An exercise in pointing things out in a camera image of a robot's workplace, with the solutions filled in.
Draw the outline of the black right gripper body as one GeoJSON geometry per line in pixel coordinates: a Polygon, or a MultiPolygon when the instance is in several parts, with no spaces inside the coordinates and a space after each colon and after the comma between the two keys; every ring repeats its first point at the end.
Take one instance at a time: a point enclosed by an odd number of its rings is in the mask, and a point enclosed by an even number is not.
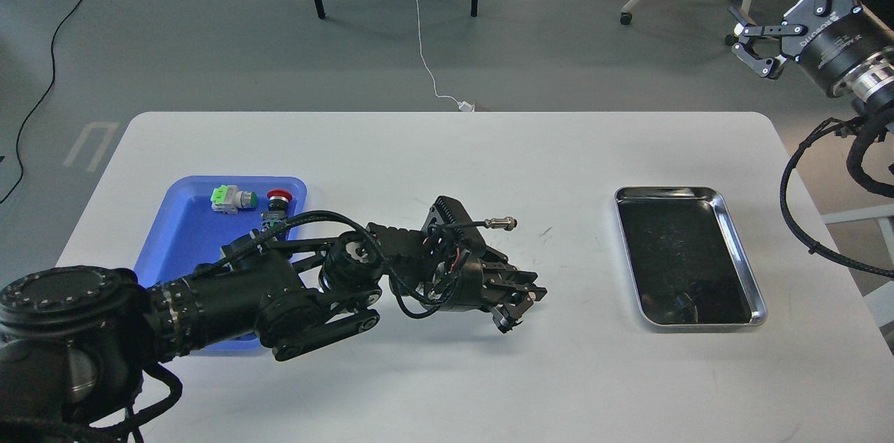
{"type": "Polygon", "coordinates": [[[786,55],[827,97],[892,96],[892,29],[867,10],[834,10],[805,35],[786,39],[786,55]]]}

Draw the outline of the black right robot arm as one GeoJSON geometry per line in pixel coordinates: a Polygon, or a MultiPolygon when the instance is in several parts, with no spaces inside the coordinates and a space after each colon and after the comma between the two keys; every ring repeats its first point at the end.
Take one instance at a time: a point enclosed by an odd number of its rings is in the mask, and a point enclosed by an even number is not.
{"type": "Polygon", "coordinates": [[[853,136],[845,161],[851,179],[870,194],[892,197],[892,185],[872,178],[863,159],[872,144],[892,131],[892,29],[863,0],[799,0],[773,25],[755,23],[741,7],[729,7],[737,20],[729,42],[733,54],[763,79],[775,80],[787,61],[799,65],[827,97],[853,94],[856,115],[829,118],[811,131],[786,163],[779,185],[780,212],[808,252],[837,265],[892,278],[874,267],[822,245],[796,223],[788,205],[789,180],[809,147],[828,134],[853,136]]]}

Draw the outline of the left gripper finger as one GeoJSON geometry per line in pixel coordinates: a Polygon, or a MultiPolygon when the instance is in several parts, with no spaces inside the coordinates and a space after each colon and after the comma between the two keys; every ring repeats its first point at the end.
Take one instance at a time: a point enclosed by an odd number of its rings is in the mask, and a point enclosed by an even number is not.
{"type": "Polygon", "coordinates": [[[485,266],[486,298],[499,303],[541,302],[548,291],[537,286],[537,277],[537,273],[511,264],[488,263],[485,266]]]}
{"type": "Polygon", "coordinates": [[[524,313],[537,301],[536,293],[510,293],[489,309],[498,331],[508,333],[522,322],[524,313]]]}

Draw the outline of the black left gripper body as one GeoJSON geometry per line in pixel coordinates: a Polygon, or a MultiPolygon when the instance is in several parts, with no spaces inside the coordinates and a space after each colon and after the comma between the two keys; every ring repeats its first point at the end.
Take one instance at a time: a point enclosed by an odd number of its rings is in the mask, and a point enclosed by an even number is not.
{"type": "Polygon", "coordinates": [[[511,296],[508,256],[486,247],[431,249],[419,280],[419,303],[427,312],[500,312],[511,296]]]}

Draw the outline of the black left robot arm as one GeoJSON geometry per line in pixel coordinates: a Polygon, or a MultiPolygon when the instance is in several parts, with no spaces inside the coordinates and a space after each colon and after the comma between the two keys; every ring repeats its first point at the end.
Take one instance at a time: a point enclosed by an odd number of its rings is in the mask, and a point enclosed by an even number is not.
{"type": "Polygon", "coordinates": [[[548,293],[438,197],[419,230],[314,210],[221,248],[191,274],[144,287],[131,269],[57,267],[2,290],[3,442],[141,441],[182,396],[165,363],[252,333],[287,361],[370,331],[387,277],[409,318],[479,310],[503,333],[548,293]]]}

